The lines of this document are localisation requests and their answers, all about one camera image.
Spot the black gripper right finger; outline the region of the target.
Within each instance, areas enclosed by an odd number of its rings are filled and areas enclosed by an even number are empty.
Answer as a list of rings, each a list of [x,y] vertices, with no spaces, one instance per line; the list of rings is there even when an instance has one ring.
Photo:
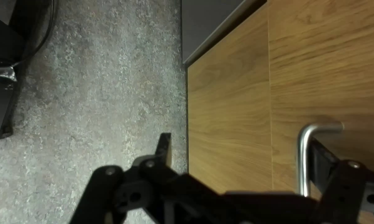
[[[316,224],[358,224],[360,213],[374,216],[374,172],[363,163],[340,160],[320,141],[310,145],[310,181],[322,193]]]

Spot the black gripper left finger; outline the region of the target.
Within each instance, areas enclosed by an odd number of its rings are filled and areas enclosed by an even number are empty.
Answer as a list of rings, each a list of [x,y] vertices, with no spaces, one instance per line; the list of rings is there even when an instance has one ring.
[[[172,135],[162,133],[153,155],[141,156],[133,162],[133,167],[141,166],[145,161],[158,161],[166,166],[172,166]]]

